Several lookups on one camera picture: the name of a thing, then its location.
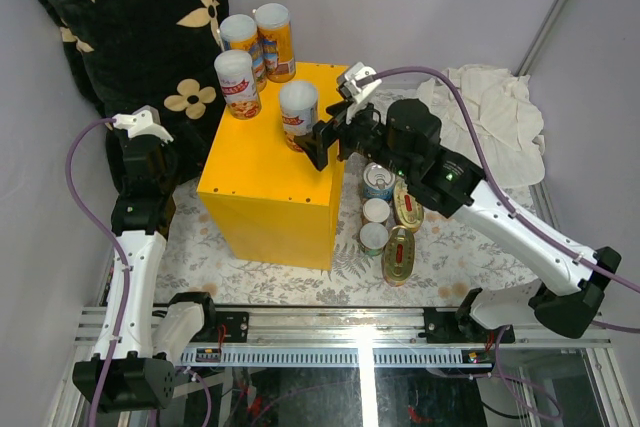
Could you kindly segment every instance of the yellow box top surface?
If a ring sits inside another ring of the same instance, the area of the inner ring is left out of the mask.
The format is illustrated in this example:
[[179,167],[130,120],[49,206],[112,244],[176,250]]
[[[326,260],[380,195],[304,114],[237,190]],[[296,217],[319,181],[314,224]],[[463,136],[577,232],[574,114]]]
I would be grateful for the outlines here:
[[[319,119],[327,120],[326,108],[342,100],[336,90],[336,79],[345,70],[346,66],[341,65],[296,63],[296,76],[292,80],[307,80],[318,89]],[[253,119],[235,119],[225,109],[198,192],[329,203],[337,144],[322,172],[315,169],[306,154],[287,147],[278,103],[283,85],[267,83],[260,93],[262,111]]]

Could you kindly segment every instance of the white plastic lid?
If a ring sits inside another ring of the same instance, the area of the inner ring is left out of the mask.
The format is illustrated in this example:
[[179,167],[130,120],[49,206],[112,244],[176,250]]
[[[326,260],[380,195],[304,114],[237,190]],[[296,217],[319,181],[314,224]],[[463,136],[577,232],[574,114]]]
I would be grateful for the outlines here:
[[216,57],[213,66],[218,75],[234,75],[251,70],[253,60],[244,50],[227,50]]
[[360,242],[369,249],[381,249],[389,240],[389,232],[382,224],[370,222],[360,229]]
[[227,42],[240,42],[253,37],[258,31],[255,21],[244,14],[231,15],[220,24],[220,35]]
[[258,25],[264,29],[277,29],[289,23],[289,9],[282,4],[264,4],[254,15]]
[[369,199],[362,206],[362,212],[370,222],[383,223],[389,218],[391,208],[382,199]]
[[282,86],[278,99],[286,110],[310,109],[318,102],[318,90],[311,82],[294,80]]

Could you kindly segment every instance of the black floral fabric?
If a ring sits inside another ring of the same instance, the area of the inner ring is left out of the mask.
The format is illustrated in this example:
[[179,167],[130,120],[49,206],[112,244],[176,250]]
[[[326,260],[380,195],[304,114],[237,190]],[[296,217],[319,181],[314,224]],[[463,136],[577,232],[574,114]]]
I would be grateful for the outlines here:
[[[228,0],[39,1],[60,28],[78,90],[100,115],[155,107],[175,139],[183,180],[198,175],[224,109],[213,62]],[[114,135],[106,145],[117,186]]]

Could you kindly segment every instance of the red logo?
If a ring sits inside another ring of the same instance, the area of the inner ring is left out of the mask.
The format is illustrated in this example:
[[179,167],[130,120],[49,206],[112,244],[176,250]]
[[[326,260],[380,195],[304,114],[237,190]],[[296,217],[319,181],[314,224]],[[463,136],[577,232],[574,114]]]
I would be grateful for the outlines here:
[[282,122],[285,125],[300,125],[301,123],[304,122],[304,120],[302,120],[300,117],[296,116],[296,117],[285,117],[284,115],[282,116]]
[[220,88],[222,89],[222,93],[224,95],[233,95],[233,94],[239,94],[240,92],[245,90],[248,85],[249,85],[249,82],[246,80],[243,80],[237,85],[232,85],[231,87],[220,86]]

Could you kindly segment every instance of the leaf pattern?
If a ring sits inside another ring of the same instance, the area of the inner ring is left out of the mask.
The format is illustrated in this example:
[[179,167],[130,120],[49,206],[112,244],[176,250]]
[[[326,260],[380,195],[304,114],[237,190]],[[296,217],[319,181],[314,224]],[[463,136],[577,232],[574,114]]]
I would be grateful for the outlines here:
[[[381,90],[372,102],[386,109],[414,91]],[[361,175],[366,159],[347,161],[336,229],[333,269],[320,271],[236,259],[198,198],[197,181],[174,195],[176,214],[156,283],[155,300],[206,290],[217,303],[355,306],[455,306],[469,289],[499,289],[535,279],[533,273],[482,234],[437,213],[425,212],[416,234],[413,274],[401,287],[382,277],[380,257],[358,248]],[[527,188],[508,195],[533,211]]]

